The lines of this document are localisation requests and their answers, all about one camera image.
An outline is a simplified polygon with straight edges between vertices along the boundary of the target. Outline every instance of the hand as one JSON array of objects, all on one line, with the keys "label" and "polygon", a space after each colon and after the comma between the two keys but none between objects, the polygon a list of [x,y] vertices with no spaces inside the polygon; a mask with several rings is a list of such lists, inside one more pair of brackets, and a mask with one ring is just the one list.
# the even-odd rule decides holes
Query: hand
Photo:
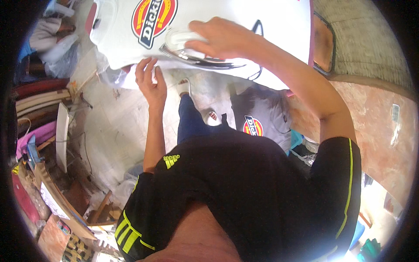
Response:
[{"label": "hand", "polygon": [[135,70],[135,82],[148,102],[149,111],[163,113],[167,97],[167,86],[159,66],[155,69],[157,84],[152,82],[152,70],[156,63],[157,59],[151,60],[151,57],[141,60]]},{"label": "hand", "polygon": [[258,35],[232,21],[214,17],[208,22],[192,21],[189,29],[208,42],[188,41],[185,47],[218,58],[248,58]]}]

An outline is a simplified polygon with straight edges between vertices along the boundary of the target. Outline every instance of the blue jeans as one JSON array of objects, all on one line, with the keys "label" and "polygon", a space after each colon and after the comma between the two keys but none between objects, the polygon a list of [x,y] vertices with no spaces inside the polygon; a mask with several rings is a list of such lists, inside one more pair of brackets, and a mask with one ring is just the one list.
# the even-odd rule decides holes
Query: blue jeans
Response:
[{"label": "blue jeans", "polygon": [[222,125],[216,127],[206,125],[189,95],[183,95],[181,98],[179,117],[178,145],[191,137],[220,133],[228,127],[226,115],[222,116]]}]

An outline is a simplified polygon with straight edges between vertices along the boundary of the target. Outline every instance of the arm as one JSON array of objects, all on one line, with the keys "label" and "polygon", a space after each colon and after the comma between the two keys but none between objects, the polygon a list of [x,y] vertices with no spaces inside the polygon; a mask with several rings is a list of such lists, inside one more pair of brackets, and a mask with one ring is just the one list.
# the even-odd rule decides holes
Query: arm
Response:
[{"label": "arm", "polygon": [[242,57],[260,64],[281,79],[320,120],[320,140],[348,137],[356,143],[348,107],[336,89],[318,72],[299,59],[268,42],[262,36],[225,19],[189,24],[208,40],[189,41],[188,48],[212,57]]},{"label": "arm", "polygon": [[163,110],[167,97],[167,87],[160,67],[156,67],[155,70],[157,84],[152,83],[152,69],[156,62],[157,59],[143,59],[137,65],[135,71],[135,82],[138,84],[149,105],[147,141],[143,163],[144,172],[149,173],[154,173],[157,162],[166,154],[163,133]]}]

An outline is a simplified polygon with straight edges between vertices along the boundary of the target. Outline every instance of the white slipper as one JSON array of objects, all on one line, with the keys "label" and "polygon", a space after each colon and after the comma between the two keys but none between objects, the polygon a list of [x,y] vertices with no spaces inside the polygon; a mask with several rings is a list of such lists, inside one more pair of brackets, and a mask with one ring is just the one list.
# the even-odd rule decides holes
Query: white slipper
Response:
[{"label": "white slipper", "polygon": [[209,126],[215,127],[221,124],[221,119],[217,116],[217,114],[214,111],[209,111],[205,115],[204,122]]},{"label": "white slipper", "polygon": [[184,78],[180,80],[178,82],[177,90],[178,90],[178,95],[181,95],[181,93],[188,93],[189,96],[191,96],[191,82],[189,81],[189,79]]}]

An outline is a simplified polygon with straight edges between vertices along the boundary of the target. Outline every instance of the barcode label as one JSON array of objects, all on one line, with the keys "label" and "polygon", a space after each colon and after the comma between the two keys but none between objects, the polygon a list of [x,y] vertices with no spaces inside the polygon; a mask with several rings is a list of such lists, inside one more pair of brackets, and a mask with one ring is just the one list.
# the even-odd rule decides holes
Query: barcode label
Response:
[{"label": "barcode label", "polygon": [[400,116],[400,106],[393,104],[393,114],[392,114],[392,120],[396,123],[398,123],[398,118]]}]

